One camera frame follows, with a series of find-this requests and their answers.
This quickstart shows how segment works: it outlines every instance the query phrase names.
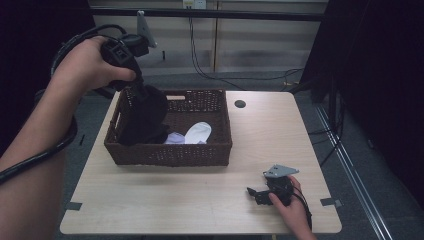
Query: wooden table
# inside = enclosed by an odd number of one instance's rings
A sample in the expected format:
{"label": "wooden table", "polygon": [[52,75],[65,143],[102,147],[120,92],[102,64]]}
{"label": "wooden table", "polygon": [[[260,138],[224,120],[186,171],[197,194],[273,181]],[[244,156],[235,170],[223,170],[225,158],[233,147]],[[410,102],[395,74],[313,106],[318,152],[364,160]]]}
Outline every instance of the wooden table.
{"label": "wooden table", "polygon": [[[243,100],[246,107],[234,102]],[[341,223],[293,95],[227,92],[233,148],[228,167],[117,166],[103,145],[113,99],[67,210],[64,234],[282,234],[273,206],[257,205],[246,187],[267,190],[262,172],[274,164],[295,177],[313,214],[313,232],[336,233]]]}

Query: wicker basket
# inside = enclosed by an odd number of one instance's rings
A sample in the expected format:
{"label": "wicker basket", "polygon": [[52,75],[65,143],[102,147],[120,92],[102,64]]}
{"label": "wicker basket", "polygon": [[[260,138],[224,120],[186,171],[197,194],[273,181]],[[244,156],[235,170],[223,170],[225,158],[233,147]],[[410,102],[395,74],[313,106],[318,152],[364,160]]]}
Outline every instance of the wicker basket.
{"label": "wicker basket", "polygon": [[120,93],[105,138],[105,146],[118,165],[156,165],[169,167],[227,166],[232,147],[225,90],[164,91],[168,113],[163,124],[169,133],[186,134],[198,122],[207,122],[212,132],[207,144],[135,144],[116,142],[128,115],[129,98]]}

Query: white object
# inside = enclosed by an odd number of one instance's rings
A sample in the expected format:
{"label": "white object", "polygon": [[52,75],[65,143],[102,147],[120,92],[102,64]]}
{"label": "white object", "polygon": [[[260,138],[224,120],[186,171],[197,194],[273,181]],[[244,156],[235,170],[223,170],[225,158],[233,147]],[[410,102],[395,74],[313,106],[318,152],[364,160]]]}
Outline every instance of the white object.
{"label": "white object", "polygon": [[212,128],[205,122],[198,122],[194,124],[185,135],[186,144],[198,144],[206,143],[209,135],[212,132]]}

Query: black tape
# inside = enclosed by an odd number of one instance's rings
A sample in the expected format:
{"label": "black tape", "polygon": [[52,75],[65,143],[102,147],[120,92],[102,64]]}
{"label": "black tape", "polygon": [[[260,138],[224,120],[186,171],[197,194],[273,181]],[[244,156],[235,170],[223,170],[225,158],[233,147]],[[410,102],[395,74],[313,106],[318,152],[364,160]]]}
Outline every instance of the black tape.
{"label": "black tape", "polygon": [[79,211],[81,209],[82,203],[69,202],[66,204],[67,210]]}

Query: forearm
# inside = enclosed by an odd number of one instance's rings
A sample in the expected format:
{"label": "forearm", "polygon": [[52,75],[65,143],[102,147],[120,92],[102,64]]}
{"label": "forearm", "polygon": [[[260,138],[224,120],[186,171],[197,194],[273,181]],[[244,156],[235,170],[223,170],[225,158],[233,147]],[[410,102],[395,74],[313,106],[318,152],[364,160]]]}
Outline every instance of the forearm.
{"label": "forearm", "polygon": [[[52,80],[2,156],[0,170],[61,141],[82,95],[83,92],[69,89],[59,79]],[[64,162],[65,153],[61,152],[0,185],[0,235],[6,234],[5,239],[52,237],[61,203]]]}

